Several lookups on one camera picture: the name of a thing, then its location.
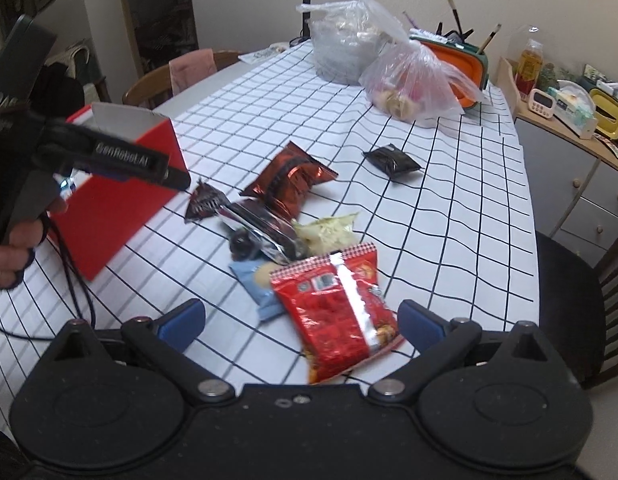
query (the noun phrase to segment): tissue box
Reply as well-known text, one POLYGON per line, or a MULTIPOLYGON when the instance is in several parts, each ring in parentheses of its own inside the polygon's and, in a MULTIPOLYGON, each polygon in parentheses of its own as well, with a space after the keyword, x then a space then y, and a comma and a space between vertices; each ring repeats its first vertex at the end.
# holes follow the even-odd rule
POLYGON ((591 139, 598 126, 598 120, 588 110, 574 105, 560 90, 549 87, 547 93, 555 99, 555 115, 580 139, 591 139))
MULTIPOLYGON (((93 103, 67 119, 170 156, 186 170, 169 118, 144 108, 93 103)), ((135 178, 118 182, 78 174, 68 210, 53 218, 78 270, 93 280, 109 260, 176 195, 176 191, 135 178)))

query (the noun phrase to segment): pink cloth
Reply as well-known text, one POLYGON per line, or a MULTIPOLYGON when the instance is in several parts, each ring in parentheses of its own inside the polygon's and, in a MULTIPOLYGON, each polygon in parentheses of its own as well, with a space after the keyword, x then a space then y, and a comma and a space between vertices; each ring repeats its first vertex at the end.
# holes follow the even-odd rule
POLYGON ((169 61, 171 89, 178 95, 197 82, 218 72, 214 61, 214 51, 203 48, 189 52, 169 61))

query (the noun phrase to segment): blue gripper pad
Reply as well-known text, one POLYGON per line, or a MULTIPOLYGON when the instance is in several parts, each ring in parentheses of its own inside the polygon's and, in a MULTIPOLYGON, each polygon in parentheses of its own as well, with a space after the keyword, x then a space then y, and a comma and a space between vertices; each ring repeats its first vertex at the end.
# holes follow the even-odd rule
POLYGON ((192 299, 155 320, 154 327, 158 339, 179 352, 184 352, 202 333, 205 323, 204 303, 192 299))
POLYGON ((414 348, 422 353, 442 341, 449 333, 449 322, 413 300, 398 307, 398 329, 414 348))

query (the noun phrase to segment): hand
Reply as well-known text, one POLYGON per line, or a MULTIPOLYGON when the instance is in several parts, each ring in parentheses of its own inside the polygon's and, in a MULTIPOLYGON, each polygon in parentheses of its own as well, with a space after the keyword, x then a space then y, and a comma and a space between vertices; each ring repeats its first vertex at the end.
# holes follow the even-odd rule
MULTIPOLYGON (((67 209, 66 202, 56 198, 47 208, 50 213, 62 213, 67 209)), ((11 288, 16 284, 16 273, 24 270, 29 263, 29 250, 42 243, 44 228, 42 221, 20 222, 9 234, 9 245, 0 246, 0 289, 11 288)))

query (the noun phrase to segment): paintbrush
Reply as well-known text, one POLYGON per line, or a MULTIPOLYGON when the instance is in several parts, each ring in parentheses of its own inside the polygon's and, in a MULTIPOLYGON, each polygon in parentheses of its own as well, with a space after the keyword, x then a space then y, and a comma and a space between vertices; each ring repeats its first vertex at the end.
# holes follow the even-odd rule
POLYGON ((418 28, 418 24, 415 22, 415 20, 413 20, 412 17, 409 16, 409 14, 407 13, 406 10, 403 10, 402 13, 407 17, 407 19, 409 20, 409 23, 411 24, 411 27, 413 28, 418 28))
POLYGON ((455 8, 454 0, 447 0, 449 2, 449 6, 451 10, 454 12, 455 24, 458 26, 458 32, 460 33, 460 37, 462 37, 462 25, 460 25, 460 17, 458 16, 458 9, 455 8))
POLYGON ((484 49, 487 47, 487 45, 489 43, 491 43, 491 40, 493 39, 493 37, 498 33, 498 31, 500 30, 500 28, 502 28, 502 23, 499 23, 496 25, 496 28, 493 29, 493 32, 491 34, 489 34, 489 37, 484 40, 484 43, 482 44, 482 46, 478 49, 478 54, 482 54, 484 49))

